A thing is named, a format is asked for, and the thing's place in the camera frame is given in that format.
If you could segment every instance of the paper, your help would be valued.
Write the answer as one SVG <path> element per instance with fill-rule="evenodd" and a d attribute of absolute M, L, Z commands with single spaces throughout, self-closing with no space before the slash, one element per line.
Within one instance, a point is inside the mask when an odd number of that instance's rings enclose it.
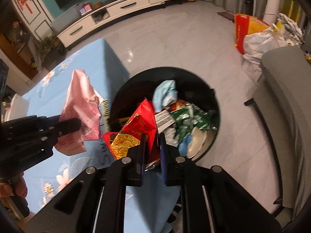
<path fill-rule="evenodd" d="M 280 0 L 268 0 L 266 10 L 263 16 L 263 21 L 267 24 L 273 24 L 276 22 L 277 15 L 279 13 Z"/>
<path fill-rule="evenodd" d="M 81 128 L 59 137 L 55 145 L 56 150 L 71 156 L 86 151 L 84 141 L 100 140 L 101 113 L 98 106 L 102 102 L 102 97 L 91 86 L 90 78 L 84 70 L 74 70 L 59 121 L 77 117 L 81 120 Z"/>
<path fill-rule="evenodd" d="M 167 110 L 164 110 L 156 114 L 155 121 L 156 121 L 156 125 L 158 127 L 159 133 L 163 132 L 163 130 L 165 130 L 167 127 L 175 123 L 175 120 L 173 119 L 173 117 L 170 115 L 170 113 Z"/>

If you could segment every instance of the finger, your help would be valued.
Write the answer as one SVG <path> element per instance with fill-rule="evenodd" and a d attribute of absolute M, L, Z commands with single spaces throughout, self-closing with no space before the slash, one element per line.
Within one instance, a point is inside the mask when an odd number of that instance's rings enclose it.
<path fill-rule="evenodd" d="M 26 198 L 27 194 L 28 194 L 28 188 L 26 187 L 25 192 L 23 193 L 22 197 Z"/>
<path fill-rule="evenodd" d="M 15 191 L 18 196 L 23 196 L 26 190 L 26 182 L 23 177 L 19 178 L 18 183 L 15 186 Z"/>
<path fill-rule="evenodd" d="M 12 194 L 12 188 L 6 183 L 0 183 L 0 197 L 6 198 Z"/>

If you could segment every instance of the bed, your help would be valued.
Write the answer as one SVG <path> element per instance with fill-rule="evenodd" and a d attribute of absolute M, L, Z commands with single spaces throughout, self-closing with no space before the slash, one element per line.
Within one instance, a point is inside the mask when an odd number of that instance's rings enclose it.
<path fill-rule="evenodd" d="M 108 107 L 129 78 L 108 43 L 104 39 L 94 41 L 64 60 L 23 96 L 29 101 L 27 115 L 59 115 L 75 69 L 85 70 L 91 85 L 106 100 Z M 32 212 L 37 213 L 58 193 L 59 187 L 65 186 L 88 166 L 101 169 L 114 161 L 103 140 L 86 141 L 85 146 L 86 152 L 74 156 L 66 156 L 53 148 L 51 158 L 25 172 L 26 199 Z M 165 187 L 159 173 L 147 171 L 141 188 L 127 187 L 124 232 L 169 232 L 171 227 L 166 220 L 178 197 L 178 187 Z"/>

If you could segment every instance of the metal screw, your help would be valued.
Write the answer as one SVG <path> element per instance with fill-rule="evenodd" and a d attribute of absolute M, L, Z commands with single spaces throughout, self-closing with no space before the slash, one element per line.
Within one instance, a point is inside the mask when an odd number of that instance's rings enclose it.
<path fill-rule="evenodd" d="M 128 164 L 128 163 L 130 163 L 132 160 L 131 160 L 131 158 L 129 158 L 129 157 L 124 157 L 123 159 L 121 159 L 121 161 L 122 161 L 123 164 Z"/>
<path fill-rule="evenodd" d="M 88 168 L 85 170 L 85 172 L 86 172 L 87 174 L 93 174 L 93 173 L 95 172 L 95 168 L 92 167 L 92 166 L 90 166 L 90 167 L 88 167 Z"/>
<path fill-rule="evenodd" d="M 213 170 L 213 172 L 220 173 L 222 171 L 222 168 L 220 166 L 213 166 L 212 170 Z"/>
<path fill-rule="evenodd" d="M 184 163 L 186 161 L 183 156 L 178 156 L 178 157 L 176 157 L 175 160 L 177 163 Z"/>

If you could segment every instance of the pink paper bag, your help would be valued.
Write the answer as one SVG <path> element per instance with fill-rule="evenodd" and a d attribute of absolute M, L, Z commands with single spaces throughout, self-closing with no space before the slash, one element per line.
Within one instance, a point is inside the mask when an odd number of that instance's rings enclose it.
<path fill-rule="evenodd" d="M 79 154 L 86 151 L 83 141 L 100 140 L 101 113 L 98 106 L 102 101 L 85 71 L 74 70 L 59 120 L 77 117 L 81 120 L 81 129 L 58 138 L 55 148 L 59 152 L 67 156 Z"/>

